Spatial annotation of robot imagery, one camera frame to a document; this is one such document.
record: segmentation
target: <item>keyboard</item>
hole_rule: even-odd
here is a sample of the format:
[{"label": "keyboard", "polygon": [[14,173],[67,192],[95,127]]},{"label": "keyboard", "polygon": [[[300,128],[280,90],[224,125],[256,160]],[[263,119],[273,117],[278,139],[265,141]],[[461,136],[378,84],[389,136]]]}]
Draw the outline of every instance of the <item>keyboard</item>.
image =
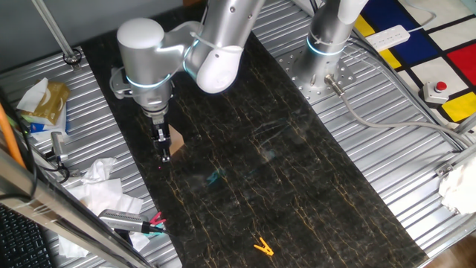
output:
[{"label": "keyboard", "polygon": [[3,205],[0,205],[0,267],[55,267],[38,224]]}]

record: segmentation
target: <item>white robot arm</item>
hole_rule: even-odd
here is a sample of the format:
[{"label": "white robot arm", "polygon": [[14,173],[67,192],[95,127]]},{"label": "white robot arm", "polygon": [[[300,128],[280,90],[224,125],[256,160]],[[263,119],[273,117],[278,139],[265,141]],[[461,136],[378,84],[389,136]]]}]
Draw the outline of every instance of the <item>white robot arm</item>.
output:
[{"label": "white robot arm", "polygon": [[[332,66],[367,1],[328,0],[319,9],[312,20],[308,49],[295,62],[302,72],[298,78],[314,85],[318,74],[318,84],[324,84],[324,77],[333,74]],[[151,19],[132,19],[119,27],[129,94],[151,118],[152,137],[163,162],[170,160],[165,117],[172,94],[170,78],[185,71],[204,92],[227,89],[237,76],[243,48],[264,2],[208,0],[202,22],[185,22],[167,33]]]}]

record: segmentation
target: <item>blue object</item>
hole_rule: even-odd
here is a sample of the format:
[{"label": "blue object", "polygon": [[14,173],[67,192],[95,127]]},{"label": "blue object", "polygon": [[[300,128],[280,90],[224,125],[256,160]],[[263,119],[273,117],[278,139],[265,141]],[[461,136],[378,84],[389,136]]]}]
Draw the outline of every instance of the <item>blue object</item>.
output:
[{"label": "blue object", "polygon": [[317,54],[324,55],[324,56],[336,55],[336,54],[341,53],[341,52],[344,50],[344,48],[342,48],[340,51],[333,52],[333,53],[322,52],[322,51],[319,51],[319,50],[315,49],[315,48],[311,45],[311,42],[309,41],[309,37],[307,37],[306,40],[307,40],[307,45],[309,46],[309,48],[311,48],[312,51],[314,51],[314,52],[317,53]]},{"label": "blue object", "polygon": [[219,168],[218,170],[215,170],[208,178],[208,186],[212,185],[217,179],[221,178],[222,176],[225,175],[225,170]]},{"label": "blue object", "polygon": [[[376,33],[396,25],[403,26],[407,31],[419,27],[399,5],[396,0],[369,0],[362,13]],[[438,53],[420,31],[410,33],[407,42],[393,48],[407,64],[419,62]]]},{"label": "blue object", "polygon": [[137,86],[137,87],[140,87],[140,88],[143,88],[143,89],[154,89],[156,87],[159,87],[163,82],[169,80],[169,78],[170,78],[170,74],[168,74],[162,81],[159,81],[158,83],[150,84],[150,85],[143,85],[143,84],[136,83],[136,82],[130,80],[130,78],[126,75],[126,79],[129,81],[129,83],[131,83],[131,85]]}]

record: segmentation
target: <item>orange pole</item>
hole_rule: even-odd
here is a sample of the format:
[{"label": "orange pole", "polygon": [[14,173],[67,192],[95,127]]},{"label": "orange pole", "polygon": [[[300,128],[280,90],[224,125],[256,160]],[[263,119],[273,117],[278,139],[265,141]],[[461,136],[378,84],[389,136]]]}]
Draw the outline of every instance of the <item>orange pole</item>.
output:
[{"label": "orange pole", "polygon": [[3,110],[3,106],[1,104],[0,104],[0,127],[1,127],[1,130],[3,131],[3,135],[5,136],[5,141],[7,142],[10,155],[23,168],[26,168],[25,163],[23,162],[22,154],[20,153],[20,149],[18,148],[18,144],[16,143],[16,139],[15,139],[15,135],[13,134],[12,127],[10,126],[10,122],[8,121],[7,114],[5,113],[5,110]]}]

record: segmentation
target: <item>red button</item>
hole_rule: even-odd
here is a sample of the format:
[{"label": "red button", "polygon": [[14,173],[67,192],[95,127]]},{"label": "red button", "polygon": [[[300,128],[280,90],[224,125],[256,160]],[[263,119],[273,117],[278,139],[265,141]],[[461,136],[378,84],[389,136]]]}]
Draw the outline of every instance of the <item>red button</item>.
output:
[{"label": "red button", "polygon": [[447,88],[447,86],[446,86],[445,82],[438,82],[437,83],[437,87],[436,87],[437,90],[445,90],[446,88]]}]

